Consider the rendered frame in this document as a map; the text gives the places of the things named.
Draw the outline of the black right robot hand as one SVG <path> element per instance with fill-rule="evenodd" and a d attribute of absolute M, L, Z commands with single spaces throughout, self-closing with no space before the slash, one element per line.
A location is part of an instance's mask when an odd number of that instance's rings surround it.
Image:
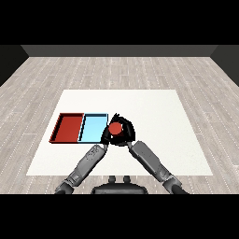
<path fill-rule="evenodd" d="M 123 147 L 135 140 L 135 130 L 133 124 L 124 117 L 119 117 L 119 122 L 122 126 L 122 132 L 120 134 L 120 143 L 115 146 Z"/>

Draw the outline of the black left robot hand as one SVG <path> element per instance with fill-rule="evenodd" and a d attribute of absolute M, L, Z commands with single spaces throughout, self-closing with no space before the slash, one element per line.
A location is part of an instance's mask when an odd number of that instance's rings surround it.
<path fill-rule="evenodd" d="M 119 135 L 112 135 L 109 130 L 108 126 L 112 122 L 119 122 L 120 123 L 120 115 L 115 114 L 111 121 L 106 125 L 106 127 L 103 130 L 102 136 L 101 136 L 101 143 L 104 145 L 118 145 L 120 143 L 120 134 Z"/>

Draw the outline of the small red can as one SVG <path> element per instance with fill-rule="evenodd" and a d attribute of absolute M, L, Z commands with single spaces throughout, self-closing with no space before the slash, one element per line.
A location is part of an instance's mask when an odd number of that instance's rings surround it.
<path fill-rule="evenodd" d="M 119 122 L 112 122 L 109 124 L 108 130 L 112 135 L 119 135 L 122 131 L 122 126 Z"/>

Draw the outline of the light blue shallow open box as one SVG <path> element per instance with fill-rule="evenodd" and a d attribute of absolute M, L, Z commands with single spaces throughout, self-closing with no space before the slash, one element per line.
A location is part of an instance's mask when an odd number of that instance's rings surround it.
<path fill-rule="evenodd" d="M 108 122 L 106 113 L 86 113 L 80 126 L 78 142 L 80 144 L 100 143 Z"/>

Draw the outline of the red shallow open box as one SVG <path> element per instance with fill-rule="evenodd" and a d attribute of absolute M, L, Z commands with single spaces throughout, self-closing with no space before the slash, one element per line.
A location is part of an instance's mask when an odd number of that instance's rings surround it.
<path fill-rule="evenodd" d="M 83 113 L 61 113 L 49 142 L 51 144 L 77 144 Z"/>

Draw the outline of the dark grey robot body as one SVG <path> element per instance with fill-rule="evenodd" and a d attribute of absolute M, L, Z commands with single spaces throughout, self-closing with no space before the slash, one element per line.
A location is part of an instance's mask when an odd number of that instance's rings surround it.
<path fill-rule="evenodd" d="M 133 184 L 129 176 L 124 176 L 122 183 L 117 183 L 116 177 L 110 176 L 106 184 L 94 187 L 91 194 L 148 194 L 148 191 Z"/>

